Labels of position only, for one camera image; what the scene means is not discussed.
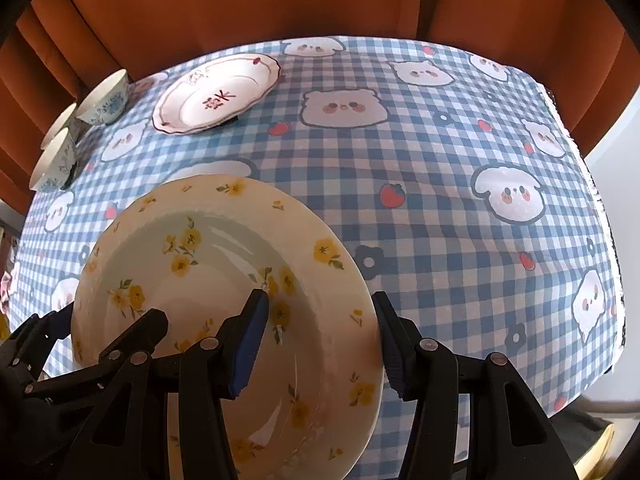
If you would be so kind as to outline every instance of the blue gripper pad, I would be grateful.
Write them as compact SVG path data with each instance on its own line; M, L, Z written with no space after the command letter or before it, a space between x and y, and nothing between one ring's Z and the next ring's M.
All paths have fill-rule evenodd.
M399 397L404 398L410 388L410 376L415 366L414 343L409 340L387 295L384 292L376 292L371 299L380 327L386 376L389 385Z
M269 298L263 290L252 291L234 327L232 338L239 336L231 363L229 393L237 397L249 383L255 357L269 317Z

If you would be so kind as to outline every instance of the wall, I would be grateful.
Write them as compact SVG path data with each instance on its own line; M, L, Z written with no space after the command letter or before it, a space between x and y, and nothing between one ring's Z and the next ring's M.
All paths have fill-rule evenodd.
M587 167L600 191L613 232L625 291L626 347L613 372L583 397L609 411L640 411L640 89L595 149Z
M20 235L24 226L24 216L0 200L0 224L11 234Z

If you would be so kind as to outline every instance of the orange upholstery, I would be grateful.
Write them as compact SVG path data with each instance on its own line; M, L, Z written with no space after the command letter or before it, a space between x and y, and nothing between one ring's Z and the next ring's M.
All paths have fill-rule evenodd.
M33 0L0 48L0 198L26 211L42 132L121 66L138 79L228 46L331 34L434 41L516 66L554 92L583 154L640 81L638 51L603 0Z
M403 0L73 2L107 51L134 79L204 52L255 41L339 32L396 36L403 4Z

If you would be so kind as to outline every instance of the blue gingham tablecloth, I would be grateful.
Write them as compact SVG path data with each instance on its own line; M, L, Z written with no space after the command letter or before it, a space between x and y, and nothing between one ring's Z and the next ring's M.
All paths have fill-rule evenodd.
M154 129L168 86L241 52L268 54L282 68L263 101L201 134ZM507 354L548 414L622 350L622 288L602 204L553 104L518 69L418 41L240 46L139 82L123 116L89 130L78 153L70 189L37 194L31 205L12 329L72 300L119 211L168 179L222 168L305 203L344 243L370 291L385 290L423 336L459 354ZM46 371L73 368L67 339ZM385 384L375 432L349 478L398 475L414 409ZM468 425L461 397L458 460Z

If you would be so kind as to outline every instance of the plate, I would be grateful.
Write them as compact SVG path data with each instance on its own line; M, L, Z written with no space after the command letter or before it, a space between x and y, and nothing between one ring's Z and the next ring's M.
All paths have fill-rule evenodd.
M98 354L148 308L164 310L155 356L186 350L238 314L253 288L270 316L248 386L223 400L243 480L343 478L373 431L382 394L378 324L349 253L314 213L263 182L174 180L125 209L82 271L74 359ZM177 396L169 399L172 478L181 479Z
M233 54L183 75L156 103L153 121L166 134L192 134L228 121L267 95L280 66L265 54Z

